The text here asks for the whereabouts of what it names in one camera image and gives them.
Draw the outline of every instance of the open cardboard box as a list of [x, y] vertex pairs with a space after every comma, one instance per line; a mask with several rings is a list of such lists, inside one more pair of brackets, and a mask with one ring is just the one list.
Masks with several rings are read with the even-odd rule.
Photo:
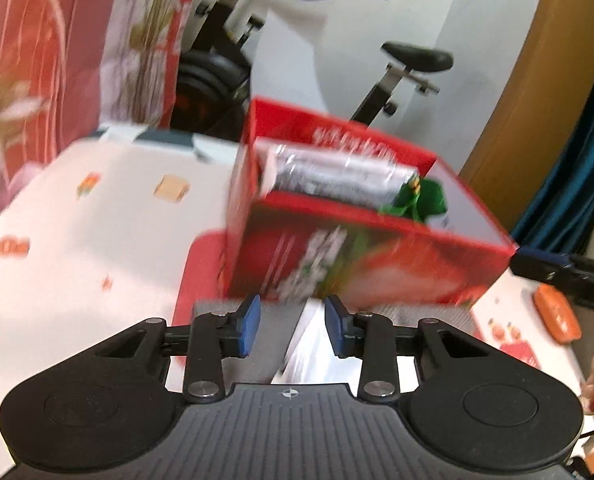
[[[313, 196], [259, 192], [259, 137], [373, 156], [442, 184], [448, 213], [427, 225]], [[472, 303], [515, 244], [436, 155], [363, 124], [270, 100], [251, 103], [227, 212], [225, 284], [241, 297], [302, 301], [338, 294], [352, 310]]]

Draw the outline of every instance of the exercise bike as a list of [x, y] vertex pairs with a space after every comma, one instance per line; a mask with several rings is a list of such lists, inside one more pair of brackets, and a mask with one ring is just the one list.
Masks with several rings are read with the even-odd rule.
[[[177, 100], [171, 118], [174, 129], [239, 140], [250, 97], [251, 70], [241, 47], [264, 23], [251, 16], [246, 32], [238, 40], [231, 38], [224, 25], [238, 1], [219, 0], [212, 8], [202, 2], [197, 7], [196, 14], [206, 18], [191, 49], [180, 57]], [[382, 50], [398, 64], [387, 66], [383, 78], [353, 114], [351, 119], [360, 123], [371, 124], [381, 111], [387, 115], [396, 112], [391, 95], [404, 78], [424, 94], [439, 92], [419, 74], [443, 72], [453, 64], [452, 55], [441, 50], [397, 42], [384, 43]]]

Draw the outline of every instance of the metal screw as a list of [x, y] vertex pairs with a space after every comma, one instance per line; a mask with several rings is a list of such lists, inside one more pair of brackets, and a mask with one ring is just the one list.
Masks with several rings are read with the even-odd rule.
[[363, 391], [373, 397], [388, 397], [395, 393], [395, 386], [387, 381], [371, 381], [364, 385]]
[[196, 381], [188, 385], [188, 393], [200, 399], [209, 399], [219, 393], [219, 386], [211, 381]]

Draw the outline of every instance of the orange object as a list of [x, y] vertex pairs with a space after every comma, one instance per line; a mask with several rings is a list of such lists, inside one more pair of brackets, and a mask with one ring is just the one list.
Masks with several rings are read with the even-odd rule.
[[98, 184], [101, 179], [99, 173], [88, 173], [87, 176], [82, 180], [81, 184], [77, 186], [77, 196], [90, 193], [90, 191]]
[[0, 253], [1, 254], [9, 254], [16, 252], [17, 249], [17, 239], [12, 236], [5, 236], [0, 241]]
[[490, 332], [493, 335], [493, 339], [498, 343], [503, 343], [506, 341], [506, 329], [501, 326], [498, 322], [494, 319], [490, 319], [488, 321], [488, 326], [490, 327]]
[[15, 247], [15, 254], [17, 256], [26, 256], [30, 250], [30, 240], [28, 238], [22, 238], [18, 240], [17, 246]]
[[568, 344], [581, 337], [579, 321], [568, 299], [552, 285], [539, 285], [532, 300], [546, 329], [559, 344]]
[[521, 341], [522, 340], [522, 331], [519, 330], [512, 323], [508, 323], [508, 332], [510, 333], [510, 337], [512, 337], [513, 341]]
[[111, 280], [108, 276], [106, 278], [104, 278], [104, 281], [101, 282], [101, 290], [103, 290], [104, 292], [106, 292], [107, 290], [110, 290], [113, 287], [113, 280]]

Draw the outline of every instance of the crosshair marking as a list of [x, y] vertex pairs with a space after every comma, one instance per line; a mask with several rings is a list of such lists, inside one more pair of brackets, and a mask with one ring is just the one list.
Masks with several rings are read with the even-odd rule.
[[293, 390], [292, 388], [288, 388], [282, 392], [282, 395], [286, 397], [286, 399], [292, 399], [293, 397], [297, 397], [299, 392], [297, 390]]

